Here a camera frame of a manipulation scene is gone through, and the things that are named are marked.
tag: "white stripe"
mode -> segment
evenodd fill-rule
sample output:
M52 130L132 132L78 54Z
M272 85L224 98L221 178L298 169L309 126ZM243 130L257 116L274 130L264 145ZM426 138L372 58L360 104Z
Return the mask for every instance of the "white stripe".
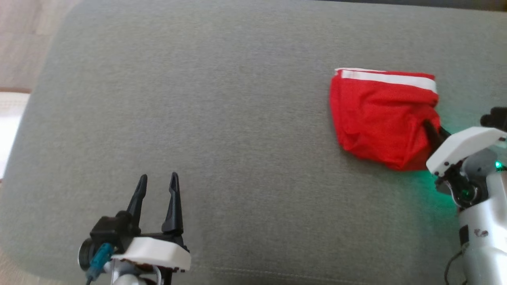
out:
M340 70L387 72L385 70L374 70L374 69L365 69L365 68L357 68L357 67L341 67L341 68L335 68L335 75L337 75L338 71L340 71Z
M378 74L378 73L368 73L368 72L359 72L359 71L351 71L351 70L343 70L342 78L350 78L357 80L370 80L370 81L378 81L392 84L403 84L419 87L422 89L427 89L437 92L437 85L434 80L431 80L426 77L418 77L418 76L406 76L406 75L389 75L389 74Z

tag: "blue cable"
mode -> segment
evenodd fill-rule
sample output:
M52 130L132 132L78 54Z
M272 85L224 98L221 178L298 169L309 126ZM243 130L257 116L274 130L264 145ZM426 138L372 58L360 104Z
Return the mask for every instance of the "blue cable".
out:
M113 253L114 249L110 243L103 243L100 246L90 262L90 268L86 271L87 285L89 285L92 281L97 281L97 278L103 271L104 265L111 260Z

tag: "robotic arm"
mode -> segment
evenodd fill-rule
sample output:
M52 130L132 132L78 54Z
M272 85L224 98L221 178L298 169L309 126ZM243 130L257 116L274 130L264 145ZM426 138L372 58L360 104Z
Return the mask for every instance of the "robotic arm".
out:
M190 252L183 242L182 204L178 174L169 186L171 200L161 233L141 234L139 219L148 176L139 179L126 211L102 217L79 250L78 263L86 271L86 284L103 272L112 285L170 285L173 272L190 269ZM156 281L141 275L156 275Z
M500 285L507 284L507 167L489 147L507 148L507 108L493 108L481 124L449 135L426 123L436 149L426 166L458 207L465 283Z

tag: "red cloth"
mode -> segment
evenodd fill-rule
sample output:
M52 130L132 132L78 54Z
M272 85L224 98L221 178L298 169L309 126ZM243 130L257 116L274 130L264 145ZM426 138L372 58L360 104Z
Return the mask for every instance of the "red cloth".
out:
M430 146L425 119L440 128L434 76L339 68L330 105L339 144L395 170L424 170Z

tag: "red cloth with white stripe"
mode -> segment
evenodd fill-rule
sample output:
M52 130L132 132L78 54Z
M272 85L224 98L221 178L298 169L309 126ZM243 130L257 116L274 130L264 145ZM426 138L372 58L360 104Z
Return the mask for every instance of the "red cloth with white stripe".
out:
M423 170L430 146L422 127L436 129L439 97L434 76L339 68L331 81L330 105L338 142L364 159L395 170Z

